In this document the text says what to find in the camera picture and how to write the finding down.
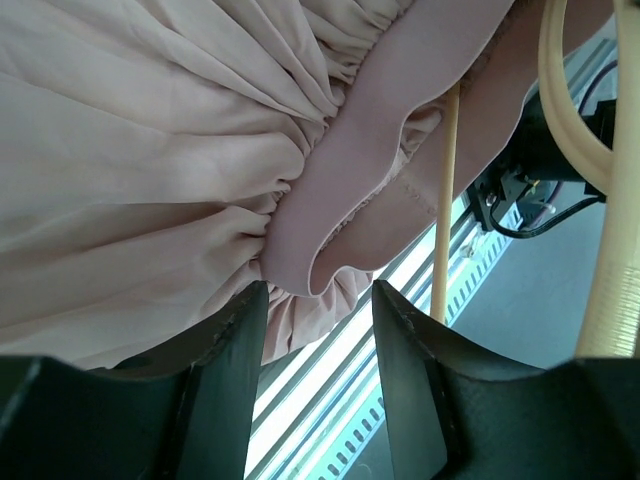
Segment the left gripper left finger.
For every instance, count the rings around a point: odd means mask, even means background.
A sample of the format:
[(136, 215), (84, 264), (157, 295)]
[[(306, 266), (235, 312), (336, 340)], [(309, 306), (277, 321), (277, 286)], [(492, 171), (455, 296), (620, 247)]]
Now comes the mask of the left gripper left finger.
[(261, 369), (268, 289), (111, 369), (1, 360), (5, 479), (240, 479)]

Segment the cream plastic hanger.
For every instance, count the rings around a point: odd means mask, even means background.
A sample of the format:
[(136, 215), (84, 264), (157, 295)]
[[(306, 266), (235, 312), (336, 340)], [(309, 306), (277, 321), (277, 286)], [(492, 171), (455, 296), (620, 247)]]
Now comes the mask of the cream plastic hanger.
[(569, 164), (607, 198), (577, 358), (639, 354), (639, 5), (611, 4), (618, 42), (618, 103), (607, 148), (578, 115), (564, 70), (567, 4), (547, 1), (540, 13), (537, 76), (552, 138)]

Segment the pink pleated skirt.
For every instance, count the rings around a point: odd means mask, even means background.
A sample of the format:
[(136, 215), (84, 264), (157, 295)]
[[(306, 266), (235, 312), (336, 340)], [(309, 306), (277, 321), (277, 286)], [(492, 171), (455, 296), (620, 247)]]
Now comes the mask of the pink pleated skirt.
[(540, 1), (5, 1), (1, 351), (110, 368), (264, 280), (325, 335), (504, 149)]

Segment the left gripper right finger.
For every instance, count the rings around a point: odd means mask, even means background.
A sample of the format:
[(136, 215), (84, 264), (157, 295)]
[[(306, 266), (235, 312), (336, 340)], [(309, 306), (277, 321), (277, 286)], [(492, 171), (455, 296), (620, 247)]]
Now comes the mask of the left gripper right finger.
[(447, 460), (426, 447), (408, 479), (635, 479), (639, 363), (587, 358), (539, 369), (451, 329), (418, 333), (446, 397)]

